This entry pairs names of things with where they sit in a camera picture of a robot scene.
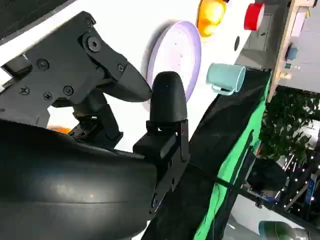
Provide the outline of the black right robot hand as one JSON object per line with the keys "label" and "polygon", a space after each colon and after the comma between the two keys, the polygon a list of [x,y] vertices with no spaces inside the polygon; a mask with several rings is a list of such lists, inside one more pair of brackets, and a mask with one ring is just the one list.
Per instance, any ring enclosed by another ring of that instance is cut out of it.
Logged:
{"label": "black right robot hand", "polygon": [[190,160],[181,77],[149,86],[80,12],[3,68],[0,237],[125,240]]}

